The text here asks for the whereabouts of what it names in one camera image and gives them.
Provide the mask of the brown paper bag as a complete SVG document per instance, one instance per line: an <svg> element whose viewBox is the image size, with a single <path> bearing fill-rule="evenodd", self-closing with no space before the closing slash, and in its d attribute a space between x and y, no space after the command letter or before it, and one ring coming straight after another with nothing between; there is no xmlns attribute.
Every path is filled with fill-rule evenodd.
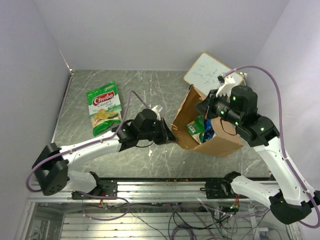
<svg viewBox="0 0 320 240"><path fill-rule="evenodd" d="M206 96L192 86L172 124L177 144L187 150L216 157L227 157L244 146L235 128L221 118L204 118L196 104Z"/></svg>

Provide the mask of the green Chuba chips bag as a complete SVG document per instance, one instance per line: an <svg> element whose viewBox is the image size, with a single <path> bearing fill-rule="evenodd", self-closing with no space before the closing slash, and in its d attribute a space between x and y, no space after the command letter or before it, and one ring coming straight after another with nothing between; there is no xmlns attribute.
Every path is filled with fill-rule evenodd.
<svg viewBox="0 0 320 240"><path fill-rule="evenodd" d="M122 106L115 81L86 93L93 136L122 121Z"/></svg>

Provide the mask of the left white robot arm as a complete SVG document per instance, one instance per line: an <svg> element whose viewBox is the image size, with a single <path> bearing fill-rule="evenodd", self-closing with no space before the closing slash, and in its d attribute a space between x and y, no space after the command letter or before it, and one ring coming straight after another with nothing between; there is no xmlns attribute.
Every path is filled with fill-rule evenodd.
<svg viewBox="0 0 320 240"><path fill-rule="evenodd" d="M32 166L39 191L52 196L67 190L96 199L106 193L103 180L93 171L79 172L75 167L104 155L136 148L142 140L156 145L178 142L159 112L146 108L134 119L123 121L93 139L67 146L50 143Z"/></svg>

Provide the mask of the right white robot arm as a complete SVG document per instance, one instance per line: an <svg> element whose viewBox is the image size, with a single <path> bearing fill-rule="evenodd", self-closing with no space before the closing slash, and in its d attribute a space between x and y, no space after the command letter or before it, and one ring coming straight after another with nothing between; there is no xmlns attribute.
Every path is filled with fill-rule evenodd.
<svg viewBox="0 0 320 240"><path fill-rule="evenodd" d="M248 197L269 208L281 223L290 225L318 210L320 192L314 190L281 148L281 135L272 120L258 114L258 95L248 86L234 86L230 97L211 90L195 108L207 119L219 118L235 127L236 134L252 147L268 166L278 186L263 185L238 172L225 175L221 194Z"/></svg>

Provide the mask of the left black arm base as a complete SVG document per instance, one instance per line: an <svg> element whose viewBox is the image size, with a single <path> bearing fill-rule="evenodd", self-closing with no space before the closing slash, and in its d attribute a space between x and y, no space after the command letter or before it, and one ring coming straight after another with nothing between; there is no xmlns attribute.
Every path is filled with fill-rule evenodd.
<svg viewBox="0 0 320 240"><path fill-rule="evenodd" d="M80 191L74 191L71 194L72 200L102 200L106 197L107 200L115 200L118 193L118 184L114 180L103 180L89 193L81 193Z"/></svg>

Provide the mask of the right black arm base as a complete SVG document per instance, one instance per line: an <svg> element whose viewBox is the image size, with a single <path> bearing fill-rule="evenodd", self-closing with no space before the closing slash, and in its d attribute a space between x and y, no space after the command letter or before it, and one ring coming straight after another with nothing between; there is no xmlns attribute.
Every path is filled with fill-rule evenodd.
<svg viewBox="0 0 320 240"><path fill-rule="evenodd" d="M201 192L205 192L207 199L235 198L236 194L231 187L231 183L240 175L241 174L239 172L232 171L231 173L226 174L223 178L212 178L199 190Z"/></svg>

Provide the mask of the colourful snack packets in bag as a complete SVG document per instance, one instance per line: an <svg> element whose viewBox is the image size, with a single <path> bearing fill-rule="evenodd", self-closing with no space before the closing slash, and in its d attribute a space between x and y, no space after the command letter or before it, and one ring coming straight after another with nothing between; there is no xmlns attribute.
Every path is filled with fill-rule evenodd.
<svg viewBox="0 0 320 240"><path fill-rule="evenodd" d="M188 133L198 143L202 144L216 136L216 132L209 119L204 119L202 115L186 125Z"/></svg>

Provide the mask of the small whiteboard wooden frame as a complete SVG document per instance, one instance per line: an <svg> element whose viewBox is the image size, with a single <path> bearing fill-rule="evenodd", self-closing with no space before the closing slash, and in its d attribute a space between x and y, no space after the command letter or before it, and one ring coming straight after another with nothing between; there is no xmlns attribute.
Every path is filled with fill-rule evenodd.
<svg viewBox="0 0 320 240"><path fill-rule="evenodd" d="M210 90L218 89L221 86L218 76L230 70L230 67L203 52L184 75L183 79L203 94L208 95Z"/></svg>

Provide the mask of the aluminium frame rail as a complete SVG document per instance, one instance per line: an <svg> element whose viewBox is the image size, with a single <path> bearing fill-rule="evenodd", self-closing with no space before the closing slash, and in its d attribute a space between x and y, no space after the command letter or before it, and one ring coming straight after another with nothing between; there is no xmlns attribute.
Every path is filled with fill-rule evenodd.
<svg viewBox="0 0 320 240"><path fill-rule="evenodd" d="M176 202L209 202L232 201L235 195L226 195L223 192L213 191L206 193L200 188L205 187L204 181L176 181L176 182L129 182L119 181L115 189L111 191L113 196L124 198L130 203L176 203ZM45 196L41 192L30 193L27 200L34 203L97 203L96 198L80 196L69 190L62 190L51 196Z"/></svg>

